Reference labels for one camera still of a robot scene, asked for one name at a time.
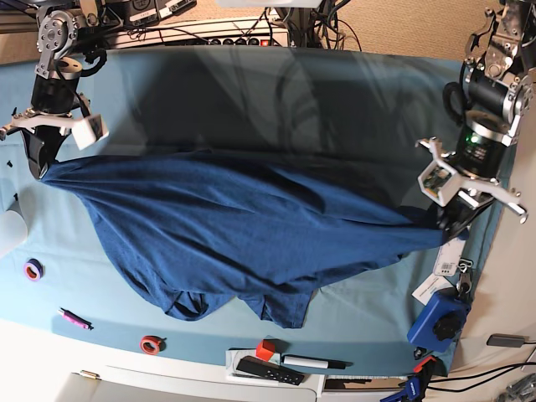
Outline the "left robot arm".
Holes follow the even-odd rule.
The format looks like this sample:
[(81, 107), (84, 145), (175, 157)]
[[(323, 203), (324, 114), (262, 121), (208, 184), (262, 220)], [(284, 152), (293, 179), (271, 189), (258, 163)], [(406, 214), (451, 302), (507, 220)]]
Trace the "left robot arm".
[(535, 3), (504, 1), (499, 11), (489, 8), (485, 15), (483, 27), (466, 43), (458, 80), (442, 92), (447, 115), (461, 129), (455, 149), (444, 150), (435, 137), (416, 143), (432, 157), (417, 181), (435, 204), (447, 241), (495, 202), (521, 223), (528, 219), (521, 193), (503, 187), (498, 175), (535, 94)]

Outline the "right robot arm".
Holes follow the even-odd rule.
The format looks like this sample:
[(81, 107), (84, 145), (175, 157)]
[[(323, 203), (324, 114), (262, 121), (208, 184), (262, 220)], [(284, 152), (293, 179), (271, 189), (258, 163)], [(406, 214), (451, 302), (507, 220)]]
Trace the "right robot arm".
[(1, 127), (1, 139), (21, 134), (29, 170), (40, 180), (67, 137), (83, 150), (109, 134), (102, 116), (90, 110), (90, 100), (77, 88), (82, 78), (105, 65), (107, 52), (100, 39), (114, 26), (104, 1), (40, 1), (33, 7), (40, 57), (30, 106), (13, 111), (11, 121)]

